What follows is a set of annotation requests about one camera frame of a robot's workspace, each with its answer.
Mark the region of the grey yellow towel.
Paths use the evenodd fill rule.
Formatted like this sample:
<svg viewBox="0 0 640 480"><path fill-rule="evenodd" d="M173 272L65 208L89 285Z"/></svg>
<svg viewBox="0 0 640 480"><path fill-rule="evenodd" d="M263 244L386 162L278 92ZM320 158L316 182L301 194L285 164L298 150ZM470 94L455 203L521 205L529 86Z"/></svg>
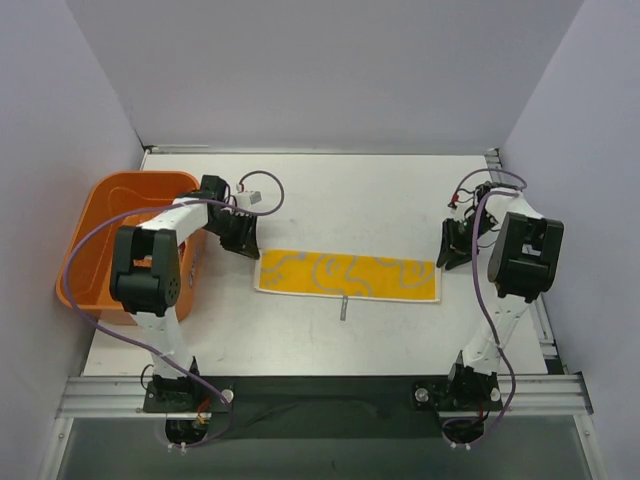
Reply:
<svg viewBox="0 0 640 480"><path fill-rule="evenodd" d="M261 252L254 289L293 296L438 303L441 270L432 261L270 249Z"/></svg>

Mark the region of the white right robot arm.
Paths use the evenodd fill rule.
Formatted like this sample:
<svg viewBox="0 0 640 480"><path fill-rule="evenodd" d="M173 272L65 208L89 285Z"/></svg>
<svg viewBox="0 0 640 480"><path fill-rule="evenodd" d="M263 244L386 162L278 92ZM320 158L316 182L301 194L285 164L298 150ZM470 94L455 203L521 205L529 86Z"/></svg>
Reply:
<svg viewBox="0 0 640 480"><path fill-rule="evenodd" d="M477 296L481 295L478 239L493 228L498 233L487 279L494 288L494 303L478 301L485 319L443 385L445 401L458 410L500 399L497 373L504 347L531 303L551 288L564 234L562 222L534 210L516 187L494 182L478 185L472 205L443 221L436 261L446 271L470 263Z"/></svg>

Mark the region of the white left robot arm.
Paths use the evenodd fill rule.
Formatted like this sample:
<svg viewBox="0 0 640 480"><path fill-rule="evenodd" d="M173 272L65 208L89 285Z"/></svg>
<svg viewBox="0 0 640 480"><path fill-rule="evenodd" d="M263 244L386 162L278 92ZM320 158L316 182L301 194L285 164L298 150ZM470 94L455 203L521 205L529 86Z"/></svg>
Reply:
<svg viewBox="0 0 640 480"><path fill-rule="evenodd" d="M179 326L177 303L186 290L180 245L204 229L217 235L225 250L260 258L257 217L247 212L261 201L261 193L238 184L233 200L227 202L227 188L222 178L205 175L200 188L175 198L170 210L136 226L121 226L115 235L111 297L122 304L154 350L151 391L181 412L195 409L205 390L193 379L197 362Z"/></svg>

